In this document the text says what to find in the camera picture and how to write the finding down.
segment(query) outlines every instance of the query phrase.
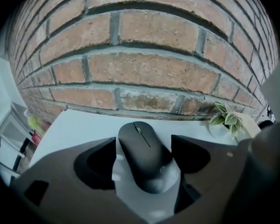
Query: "white desk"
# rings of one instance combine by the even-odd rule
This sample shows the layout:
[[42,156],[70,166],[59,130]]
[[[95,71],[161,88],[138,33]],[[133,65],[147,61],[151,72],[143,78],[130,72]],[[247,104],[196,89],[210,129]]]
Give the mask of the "white desk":
[[124,124],[133,121],[144,121],[150,124],[169,150],[171,150],[172,134],[226,145],[237,145],[230,135],[215,139],[208,130],[208,121],[134,119],[66,110],[58,116],[44,135],[30,166],[54,151],[92,140],[116,137],[117,159],[113,165],[112,179],[115,181],[117,196],[149,223],[166,219],[174,214],[180,175],[178,173],[174,177],[173,174],[173,186],[163,194],[149,194],[136,185],[117,138],[119,129]]

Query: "computer mouse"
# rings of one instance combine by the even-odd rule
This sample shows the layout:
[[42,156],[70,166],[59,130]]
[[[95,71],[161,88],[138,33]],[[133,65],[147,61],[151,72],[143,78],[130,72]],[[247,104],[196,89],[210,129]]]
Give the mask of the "computer mouse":
[[154,129],[141,121],[128,123],[119,130],[118,139],[136,184],[148,193],[164,192],[172,154]]

